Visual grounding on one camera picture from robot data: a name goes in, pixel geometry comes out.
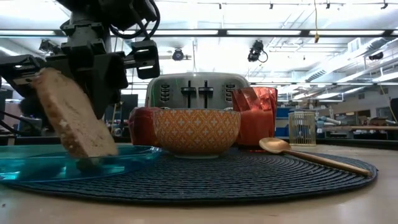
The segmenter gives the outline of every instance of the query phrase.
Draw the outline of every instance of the blue plate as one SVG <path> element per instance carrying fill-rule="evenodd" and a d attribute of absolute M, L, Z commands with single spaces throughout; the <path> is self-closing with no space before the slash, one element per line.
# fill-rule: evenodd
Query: blue plate
<path fill-rule="evenodd" d="M 118 146 L 118 156 L 71 158 L 61 145 L 0 146 L 0 182 L 75 180 L 122 174 L 154 162 L 161 149 Z"/>

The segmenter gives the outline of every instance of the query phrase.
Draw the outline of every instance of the silver toaster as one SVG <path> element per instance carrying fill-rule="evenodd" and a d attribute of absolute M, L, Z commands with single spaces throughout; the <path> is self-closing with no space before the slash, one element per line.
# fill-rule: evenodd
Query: silver toaster
<path fill-rule="evenodd" d="M 232 107 L 232 91 L 250 87 L 241 75 L 196 72 L 161 75 L 148 84 L 145 106 L 168 108 Z"/>

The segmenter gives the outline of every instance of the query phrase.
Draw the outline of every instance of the blue placemat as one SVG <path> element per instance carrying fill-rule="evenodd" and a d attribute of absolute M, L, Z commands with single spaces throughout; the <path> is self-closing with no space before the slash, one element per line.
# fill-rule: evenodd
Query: blue placemat
<path fill-rule="evenodd" d="M 377 169 L 346 157 L 317 154 L 373 172 L 364 177 L 290 156 L 235 152 L 217 159 L 165 155 L 153 166 L 87 180 L 8 185 L 49 195 L 136 203 L 270 202 L 358 189 Z"/>

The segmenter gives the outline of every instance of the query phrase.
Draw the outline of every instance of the red container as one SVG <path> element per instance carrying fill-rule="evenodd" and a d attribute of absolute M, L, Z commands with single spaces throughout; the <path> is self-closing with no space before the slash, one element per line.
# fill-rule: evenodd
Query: red container
<path fill-rule="evenodd" d="M 233 91 L 233 109 L 242 114 L 237 144 L 258 146 L 260 139 L 275 136 L 277 98 L 277 89 L 269 87 Z"/>
<path fill-rule="evenodd" d="M 140 146 L 157 146 L 160 144 L 154 130 L 154 111 L 160 108 L 134 108 L 129 117 L 131 142 Z"/>

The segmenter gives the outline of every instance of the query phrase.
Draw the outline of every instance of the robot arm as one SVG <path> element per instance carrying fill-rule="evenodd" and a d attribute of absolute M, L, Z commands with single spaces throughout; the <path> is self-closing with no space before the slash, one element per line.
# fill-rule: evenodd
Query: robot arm
<path fill-rule="evenodd" d="M 120 89 L 127 88 L 126 69 L 137 68 L 141 79 L 160 75 L 156 43 L 150 40 L 159 26 L 160 13 L 154 0 L 58 0 L 72 14 L 61 25 L 68 40 L 61 45 L 62 54 L 46 57 L 46 61 L 31 55 L 0 57 L 2 76 L 21 96 L 35 95 L 30 87 L 34 75 L 45 67 L 60 70 L 74 79 L 90 98 L 93 111 L 102 118 L 110 103 L 120 99 Z M 147 24 L 154 22 L 150 33 Z M 135 34 L 124 35 L 126 30 L 138 25 Z M 111 32 L 123 39 L 143 35 L 145 39 L 132 43 L 132 51 L 112 52 Z"/>

